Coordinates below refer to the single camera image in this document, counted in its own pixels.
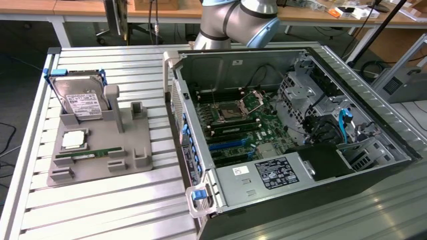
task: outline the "blue pcie slot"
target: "blue pcie slot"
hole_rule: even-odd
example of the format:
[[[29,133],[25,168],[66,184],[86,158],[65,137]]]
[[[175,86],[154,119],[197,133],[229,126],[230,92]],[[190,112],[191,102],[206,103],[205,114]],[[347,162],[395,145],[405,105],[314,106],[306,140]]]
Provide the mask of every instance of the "blue pcie slot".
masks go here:
[[[237,141],[213,144],[211,146],[209,146],[209,150],[214,151],[214,150],[229,149],[229,148],[234,148],[234,147],[242,147],[246,144],[247,144],[247,138],[245,138],[242,140],[237,140]]]

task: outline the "warning label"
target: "warning label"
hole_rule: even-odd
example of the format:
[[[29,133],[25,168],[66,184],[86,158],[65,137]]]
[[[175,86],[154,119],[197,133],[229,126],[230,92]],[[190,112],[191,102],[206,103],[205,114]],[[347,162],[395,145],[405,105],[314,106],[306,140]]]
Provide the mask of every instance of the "warning label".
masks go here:
[[[99,98],[95,93],[67,95],[67,100],[78,117],[102,114]]]
[[[286,157],[255,163],[255,166],[270,190],[301,181]]]

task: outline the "slotted aluminum surface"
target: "slotted aluminum surface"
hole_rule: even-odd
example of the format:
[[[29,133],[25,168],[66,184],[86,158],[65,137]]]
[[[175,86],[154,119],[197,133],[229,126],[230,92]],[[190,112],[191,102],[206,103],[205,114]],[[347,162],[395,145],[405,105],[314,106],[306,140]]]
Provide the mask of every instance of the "slotted aluminum surface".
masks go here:
[[[271,43],[267,47],[313,47],[343,79],[354,82],[353,86],[371,98],[370,104],[386,112],[397,131],[403,131],[407,139],[418,146],[417,149],[423,150],[425,142],[421,137],[414,137],[415,130],[403,124],[394,111],[382,109],[385,104],[373,93],[366,93],[363,84],[337,61],[337,56],[327,48],[315,42]],[[86,47],[66,48],[61,56],[57,55],[54,67],[58,65],[58,68],[69,70],[106,69],[109,83],[119,84],[121,87],[121,107],[127,107],[131,101],[139,100],[149,107],[155,168],[150,172],[49,187],[47,171],[59,126],[61,103],[50,89],[46,94],[41,92],[42,121],[35,131],[34,143],[25,149],[31,155],[29,154],[27,159],[29,170],[23,170],[23,183],[19,183],[22,189],[11,186],[21,194],[18,207],[11,208],[7,202],[9,209],[3,211],[11,213],[11,217],[2,218],[0,230],[9,229],[3,233],[0,231],[4,239],[197,239],[197,228],[185,199],[185,184],[162,84],[162,53],[166,50],[187,49],[186,45],[166,45],[162,48]],[[426,173],[427,164],[423,160],[362,194],[225,239],[405,239],[427,228]]]

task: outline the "motherboard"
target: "motherboard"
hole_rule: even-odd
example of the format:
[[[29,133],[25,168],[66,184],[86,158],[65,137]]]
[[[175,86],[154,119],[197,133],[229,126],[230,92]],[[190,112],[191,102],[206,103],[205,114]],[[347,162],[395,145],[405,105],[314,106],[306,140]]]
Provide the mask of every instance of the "motherboard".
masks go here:
[[[297,146],[273,95],[255,89],[198,95],[197,113],[217,167],[279,156]]]

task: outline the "green circuit board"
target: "green circuit board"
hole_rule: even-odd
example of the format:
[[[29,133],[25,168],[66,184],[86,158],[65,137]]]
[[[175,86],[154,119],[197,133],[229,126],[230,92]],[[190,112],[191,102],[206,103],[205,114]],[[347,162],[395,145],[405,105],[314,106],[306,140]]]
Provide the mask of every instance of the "green circuit board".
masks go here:
[[[263,98],[261,106],[258,96],[249,94],[243,99],[247,111],[255,109],[249,114],[243,114],[238,100],[195,104],[209,146],[245,141],[210,151],[217,167],[279,156],[297,146],[274,113],[277,103]]]

